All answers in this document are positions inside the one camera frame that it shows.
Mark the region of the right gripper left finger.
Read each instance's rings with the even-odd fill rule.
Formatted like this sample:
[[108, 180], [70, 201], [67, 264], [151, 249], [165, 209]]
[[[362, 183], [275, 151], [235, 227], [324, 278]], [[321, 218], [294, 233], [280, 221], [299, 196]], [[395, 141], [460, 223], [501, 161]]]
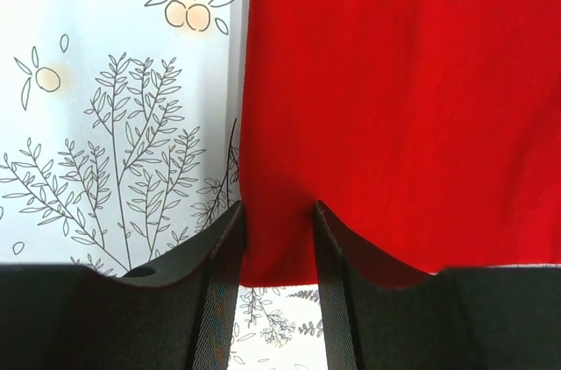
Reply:
[[244, 209], [234, 203], [120, 278], [84, 266], [4, 265], [1, 366], [225, 369], [244, 249]]

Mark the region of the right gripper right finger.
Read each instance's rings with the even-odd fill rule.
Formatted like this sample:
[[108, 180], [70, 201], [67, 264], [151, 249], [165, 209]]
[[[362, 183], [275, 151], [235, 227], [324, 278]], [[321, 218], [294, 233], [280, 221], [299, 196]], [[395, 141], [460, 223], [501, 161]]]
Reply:
[[557, 369], [560, 271], [460, 267], [424, 273], [313, 209], [331, 369]]

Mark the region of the red t shirt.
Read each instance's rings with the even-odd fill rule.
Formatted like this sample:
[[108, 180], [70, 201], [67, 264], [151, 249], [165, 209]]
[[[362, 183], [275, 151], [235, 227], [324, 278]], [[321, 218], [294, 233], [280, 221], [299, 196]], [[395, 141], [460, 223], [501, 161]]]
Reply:
[[560, 0], [250, 0], [242, 282], [316, 281], [315, 201], [424, 271], [560, 261]]

